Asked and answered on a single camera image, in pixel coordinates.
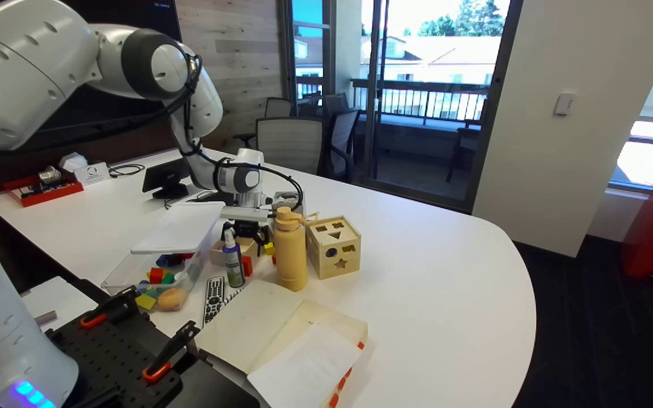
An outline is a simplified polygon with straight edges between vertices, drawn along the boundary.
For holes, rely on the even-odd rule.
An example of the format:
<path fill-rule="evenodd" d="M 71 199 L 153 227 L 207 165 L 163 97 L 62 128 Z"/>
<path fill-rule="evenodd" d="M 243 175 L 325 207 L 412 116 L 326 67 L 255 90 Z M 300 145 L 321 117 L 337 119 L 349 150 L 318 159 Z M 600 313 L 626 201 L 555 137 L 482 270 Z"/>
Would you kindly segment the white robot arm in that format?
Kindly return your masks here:
<path fill-rule="evenodd" d="M 225 107 L 193 47 L 148 26 L 91 22 L 64 0 L 0 0 L 0 159 L 81 89 L 160 103 L 193 184 L 234 194 L 241 219 L 265 214 L 265 153 L 201 150 Z M 80 364 L 39 328 L 0 262 L 0 406 L 58 406 L 78 380 Z"/>

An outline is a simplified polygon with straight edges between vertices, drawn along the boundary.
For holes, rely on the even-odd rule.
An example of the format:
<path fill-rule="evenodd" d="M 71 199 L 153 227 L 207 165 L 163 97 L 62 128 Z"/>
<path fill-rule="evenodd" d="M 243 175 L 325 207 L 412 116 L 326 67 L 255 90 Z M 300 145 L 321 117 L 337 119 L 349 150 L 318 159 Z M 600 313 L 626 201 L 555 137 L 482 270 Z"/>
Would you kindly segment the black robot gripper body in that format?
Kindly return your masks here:
<path fill-rule="evenodd" d="M 269 207 L 225 207 L 222 217 L 235 228 L 239 235 L 268 239 L 273 227 Z"/>

